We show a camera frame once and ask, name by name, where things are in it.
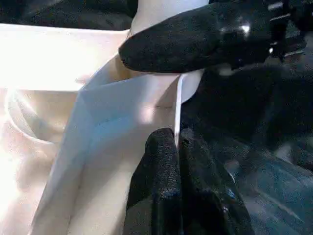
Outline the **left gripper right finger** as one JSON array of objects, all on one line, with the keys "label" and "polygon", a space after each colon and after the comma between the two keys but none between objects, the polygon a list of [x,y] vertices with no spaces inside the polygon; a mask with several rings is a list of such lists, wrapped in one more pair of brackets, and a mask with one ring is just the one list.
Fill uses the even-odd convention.
[{"label": "left gripper right finger", "polygon": [[189,235],[253,235],[237,187],[209,145],[191,129],[179,139],[183,228]]}]

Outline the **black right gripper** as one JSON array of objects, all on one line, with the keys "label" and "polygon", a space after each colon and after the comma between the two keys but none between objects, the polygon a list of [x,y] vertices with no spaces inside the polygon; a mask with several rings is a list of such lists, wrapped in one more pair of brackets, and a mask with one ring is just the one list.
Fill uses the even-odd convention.
[{"label": "black right gripper", "polygon": [[272,40],[269,54],[282,63],[293,63],[306,47],[306,35],[313,30],[311,0],[268,0]]}]

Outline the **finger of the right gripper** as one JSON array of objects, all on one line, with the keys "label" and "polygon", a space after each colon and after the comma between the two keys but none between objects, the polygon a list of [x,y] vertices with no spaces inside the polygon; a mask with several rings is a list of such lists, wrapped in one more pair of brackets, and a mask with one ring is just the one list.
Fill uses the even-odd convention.
[{"label": "finger of the right gripper", "polygon": [[214,2],[170,17],[120,48],[125,67],[185,73],[218,64],[233,69],[268,56],[269,12],[262,2]]}]

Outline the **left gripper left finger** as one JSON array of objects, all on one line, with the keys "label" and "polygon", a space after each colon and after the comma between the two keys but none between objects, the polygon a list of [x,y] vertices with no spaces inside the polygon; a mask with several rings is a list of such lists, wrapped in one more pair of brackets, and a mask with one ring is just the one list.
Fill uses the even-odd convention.
[{"label": "left gripper left finger", "polygon": [[170,128],[154,131],[131,178],[125,235],[181,235],[182,198],[178,150]]}]

